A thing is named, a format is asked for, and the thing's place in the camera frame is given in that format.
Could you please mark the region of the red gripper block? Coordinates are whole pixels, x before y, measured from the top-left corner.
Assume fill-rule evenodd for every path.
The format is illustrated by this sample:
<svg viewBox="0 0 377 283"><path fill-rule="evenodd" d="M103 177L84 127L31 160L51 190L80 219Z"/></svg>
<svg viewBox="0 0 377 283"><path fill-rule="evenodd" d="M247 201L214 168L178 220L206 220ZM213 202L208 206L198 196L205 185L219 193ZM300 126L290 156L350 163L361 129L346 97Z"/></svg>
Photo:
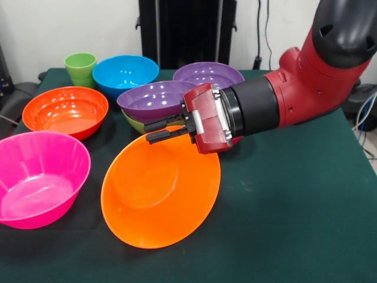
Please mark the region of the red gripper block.
<svg viewBox="0 0 377 283"><path fill-rule="evenodd" d="M189 134L199 153L225 152L243 138L243 117L238 98L231 87L217 89L210 83L194 87L183 96L184 115L176 114L144 125L150 144ZM184 127L167 130L169 123Z"/></svg>

